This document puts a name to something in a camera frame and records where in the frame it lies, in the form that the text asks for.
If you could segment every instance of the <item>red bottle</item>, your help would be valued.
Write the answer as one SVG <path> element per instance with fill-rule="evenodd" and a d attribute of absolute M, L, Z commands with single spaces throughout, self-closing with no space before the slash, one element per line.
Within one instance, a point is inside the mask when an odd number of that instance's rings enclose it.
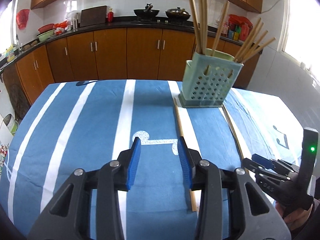
<path fill-rule="evenodd" d="M 249 35 L 249 26 L 247 25 L 247 23 L 244 23 L 241 25 L 241 33 L 239 36 L 239 40 L 245 41 L 248 35 Z"/>
<path fill-rule="evenodd" d="M 108 22 L 111 23 L 112 21 L 113 21 L 113 11 L 112 11 L 112 8 L 109 8 Z"/>

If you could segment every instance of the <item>black countertop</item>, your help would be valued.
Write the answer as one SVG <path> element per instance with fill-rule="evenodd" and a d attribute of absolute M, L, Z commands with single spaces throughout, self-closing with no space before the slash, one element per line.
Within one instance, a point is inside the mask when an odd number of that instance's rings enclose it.
<path fill-rule="evenodd" d="M 20 53 L 17 55 L 12 61 L 4 64 L 2 67 L 0 67 L 0 75 L 3 73 L 5 68 L 9 67 L 10 65 L 15 64 L 18 60 L 23 58 L 24 56 L 28 55 L 33 50 L 39 48 L 40 46 L 47 44 L 51 41 L 55 41 L 57 39 L 65 38 L 71 35 L 85 33 L 85 32 L 91 32 L 91 31 L 97 31 L 97 30 L 104 30 L 104 29 L 114 29 L 114 28 L 159 28 L 159 29 L 168 29 L 168 30 L 175 30 L 175 31 L 183 31 L 183 32 L 189 32 L 194 33 L 193 23 L 190 21 L 184 22 L 184 25 L 179 25 L 175 23 L 165 23 L 163 19 L 167 19 L 164 17 L 159 17 L 161 19 L 161 22 L 138 22 L 136 20 L 136 17 L 115 17 L 115 21 L 112 23 L 105 23 L 105 24 L 97 24 L 97 25 L 91 25 L 86 27 L 80 27 L 76 30 L 71 30 L 65 33 L 62 33 L 60 35 L 57 35 L 52 38 L 48 38 L 45 41 L 42 41 L 35 46 L 31 47 L 30 49 Z M 215 37 L 216 36 L 217 28 L 210 27 L 208 31 L 208 36 Z M 231 43 L 234 43 L 236 45 L 241 46 L 242 43 L 238 41 L 230 40 L 226 37 L 221 37 L 222 40 L 228 41 Z"/>

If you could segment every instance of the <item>screw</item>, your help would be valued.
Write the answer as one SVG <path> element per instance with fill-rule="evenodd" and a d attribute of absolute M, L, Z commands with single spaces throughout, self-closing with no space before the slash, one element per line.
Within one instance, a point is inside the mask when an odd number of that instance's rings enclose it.
<path fill-rule="evenodd" d="M 111 166 L 111 167 L 118 167 L 119 164 L 120 164 L 120 162 L 118 162 L 118 161 L 111 161 L 111 162 L 110 162 L 110 166 Z"/>
<path fill-rule="evenodd" d="M 236 169 L 236 173 L 239 174 L 239 175 L 244 175 L 244 174 L 245 174 L 245 171 L 244 171 L 244 169 L 237 168 L 237 169 Z"/>
<path fill-rule="evenodd" d="M 83 174 L 83 169 L 76 169 L 74 175 L 81 176 Z"/>
<path fill-rule="evenodd" d="M 207 167 L 210 165 L 210 163 L 207 160 L 201 160 L 199 161 L 199 164 L 204 167 Z"/>

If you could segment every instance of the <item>red plastic bag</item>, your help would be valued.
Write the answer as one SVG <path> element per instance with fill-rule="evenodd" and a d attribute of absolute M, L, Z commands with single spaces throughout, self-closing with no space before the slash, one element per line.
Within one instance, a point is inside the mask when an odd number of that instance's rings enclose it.
<path fill-rule="evenodd" d="M 23 30 L 26 28 L 29 19 L 29 12 L 29 9 L 23 9 L 17 13 L 16 22 L 19 30 Z"/>

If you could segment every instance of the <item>floral pattern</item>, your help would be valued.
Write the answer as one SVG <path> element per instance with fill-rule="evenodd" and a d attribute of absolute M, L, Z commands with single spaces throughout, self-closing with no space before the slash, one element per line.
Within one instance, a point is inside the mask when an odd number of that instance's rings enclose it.
<path fill-rule="evenodd" d="M 8 154 L 9 144 L 5 145 L 0 142 L 0 177 L 2 173 L 2 167 L 4 165 L 4 159 Z"/>

